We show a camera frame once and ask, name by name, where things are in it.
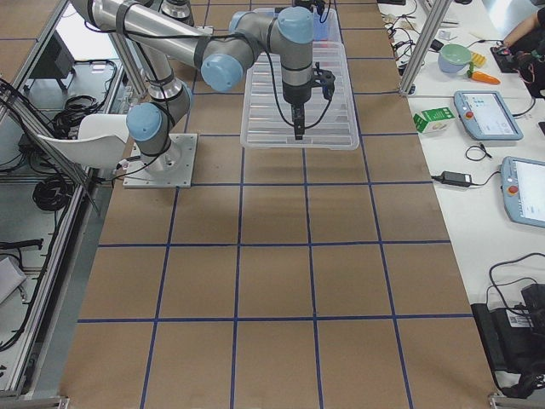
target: blue bowl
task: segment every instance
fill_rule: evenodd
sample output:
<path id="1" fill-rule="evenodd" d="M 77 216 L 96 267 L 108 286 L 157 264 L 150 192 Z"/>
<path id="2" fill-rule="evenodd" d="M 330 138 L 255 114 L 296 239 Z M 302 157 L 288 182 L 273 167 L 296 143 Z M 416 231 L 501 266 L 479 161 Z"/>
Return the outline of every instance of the blue bowl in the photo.
<path id="1" fill-rule="evenodd" d="M 446 44 L 439 51 L 439 68 L 443 72 L 458 72 L 471 61 L 471 51 L 458 44 Z"/>

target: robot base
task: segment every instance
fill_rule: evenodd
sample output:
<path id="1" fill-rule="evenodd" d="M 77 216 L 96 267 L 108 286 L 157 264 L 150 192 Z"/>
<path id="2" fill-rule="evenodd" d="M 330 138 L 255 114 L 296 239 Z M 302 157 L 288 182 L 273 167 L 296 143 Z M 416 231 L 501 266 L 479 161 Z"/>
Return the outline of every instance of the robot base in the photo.
<path id="1" fill-rule="evenodd" d="M 146 169 L 126 176 L 123 186 L 127 188 L 151 188 L 151 187 L 191 187 L 193 176 L 193 164 L 197 151 L 197 134 L 170 134 L 172 143 L 181 149 L 181 159 L 175 170 L 164 174 L 151 174 Z M 134 145 L 132 156 L 140 155 L 140 149 Z M 138 170 L 143 166 L 140 160 L 130 162 L 127 173 Z"/>

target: orange carrot toy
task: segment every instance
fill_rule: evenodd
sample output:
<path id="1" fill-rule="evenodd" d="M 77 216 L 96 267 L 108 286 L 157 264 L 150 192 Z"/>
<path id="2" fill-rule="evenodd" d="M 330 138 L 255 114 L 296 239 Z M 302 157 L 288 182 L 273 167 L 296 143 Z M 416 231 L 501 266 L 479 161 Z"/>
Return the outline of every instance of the orange carrot toy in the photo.
<path id="1" fill-rule="evenodd" d="M 479 81 L 480 83 L 494 85 L 498 85 L 500 83 L 500 80 L 496 77 L 492 77 L 491 75 L 485 74 L 482 71 L 474 71 L 472 62 L 469 63 L 468 78 L 471 78 L 473 81 Z"/>

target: green box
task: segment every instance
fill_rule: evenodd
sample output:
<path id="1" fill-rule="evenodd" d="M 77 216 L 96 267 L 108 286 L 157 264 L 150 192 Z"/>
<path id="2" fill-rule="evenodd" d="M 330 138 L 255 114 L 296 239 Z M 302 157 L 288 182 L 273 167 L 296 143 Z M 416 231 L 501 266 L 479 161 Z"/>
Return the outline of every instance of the green box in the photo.
<path id="1" fill-rule="evenodd" d="M 415 121 L 416 130 L 421 134 L 446 130 L 456 119 L 452 111 L 447 107 L 427 109 L 415 113 L 412 118 Z"/>

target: tablet screen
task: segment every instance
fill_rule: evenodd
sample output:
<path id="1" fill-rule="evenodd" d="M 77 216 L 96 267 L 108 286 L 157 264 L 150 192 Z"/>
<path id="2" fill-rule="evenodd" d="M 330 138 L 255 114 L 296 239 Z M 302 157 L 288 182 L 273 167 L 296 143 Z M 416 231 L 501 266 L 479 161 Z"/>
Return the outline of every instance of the tablet screen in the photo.
<path id="1" fill-rule="evenodd" d="M 483 135 L 514 135 L 508 115 L 495 94 L 464 94 Z"/>
<path id="2" fill-rule="evenodd" d="M 522 217 L 545 222 L 545 166 L 514 161 Z"/>

